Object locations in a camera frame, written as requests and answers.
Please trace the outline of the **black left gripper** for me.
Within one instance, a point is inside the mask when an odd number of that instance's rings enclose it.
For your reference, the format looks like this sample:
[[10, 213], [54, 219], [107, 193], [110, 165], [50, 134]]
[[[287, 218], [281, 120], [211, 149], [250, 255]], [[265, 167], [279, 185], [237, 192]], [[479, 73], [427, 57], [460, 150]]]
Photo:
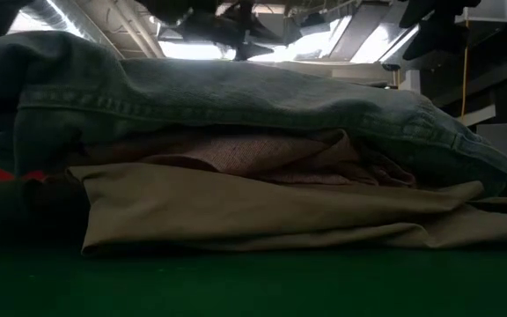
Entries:
[[165, 22], [163, 30], [174, 30], [186, 41], [205, 40], [233, 46], [235, 61], [272, 52], [257, 44], [285, 42], [281, 35], [261, 23], [259, 15], [253, 12], [252, 1], [239, 0], [232, 11], [216, 15], [218, 5], [218, 0], [146, 0], [150, 14]]

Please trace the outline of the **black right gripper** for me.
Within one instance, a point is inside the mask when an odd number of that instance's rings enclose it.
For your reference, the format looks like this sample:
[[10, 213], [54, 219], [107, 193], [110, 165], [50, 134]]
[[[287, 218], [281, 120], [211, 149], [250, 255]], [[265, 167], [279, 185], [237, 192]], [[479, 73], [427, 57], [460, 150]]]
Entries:
[[481, 0], [401, 0], [408, 2], [400, 28], [418, 25], [418, 32], [403, 54], [405, 61], [432, 51], [458, 54], [467, 46], [469, 30], [455, 24], [465, 8], [474, 8]]

